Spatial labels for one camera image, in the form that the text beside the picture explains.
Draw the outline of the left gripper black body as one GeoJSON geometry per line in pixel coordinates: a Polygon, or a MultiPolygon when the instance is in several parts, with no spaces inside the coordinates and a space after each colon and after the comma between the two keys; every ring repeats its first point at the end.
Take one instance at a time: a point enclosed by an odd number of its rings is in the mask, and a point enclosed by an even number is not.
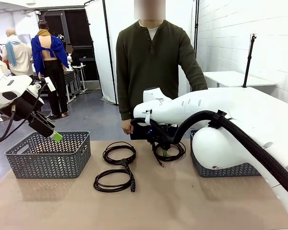
{"type": "Polygon", "coordinates": [[[36,103],[37,96],[26,90],[20,97],[16,98],[10,105],[2,108],[1,113],[10,117],[12,115],[12,105],[15,105],[15,115],[13,120],[20,121],[25,119],[36,103]]]}

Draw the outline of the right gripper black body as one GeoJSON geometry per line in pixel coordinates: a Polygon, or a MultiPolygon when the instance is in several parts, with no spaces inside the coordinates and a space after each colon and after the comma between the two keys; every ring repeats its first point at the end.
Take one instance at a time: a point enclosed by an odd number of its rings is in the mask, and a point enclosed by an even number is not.
{"type": "Polygon", "coordinates": [[[169,128],[171,128],[171,125],[160,125],[155,121],[151,121],[147,132],[147,142],[151,145],[157,143],[160,147],[170,147],[170,141],[168,140],[169,128]]]}

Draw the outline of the person's right hand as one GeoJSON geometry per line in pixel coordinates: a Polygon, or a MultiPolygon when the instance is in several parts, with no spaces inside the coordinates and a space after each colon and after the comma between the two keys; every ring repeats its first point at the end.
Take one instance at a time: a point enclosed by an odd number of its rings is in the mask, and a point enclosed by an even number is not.
{"type": "Polygon", "coordinates": [[[122,120],[121,121],[121,127],[122,127],[123,132],[126,135],[133,134],[133,125],[132,125],[132,120],[131,119],[122,120]]]}

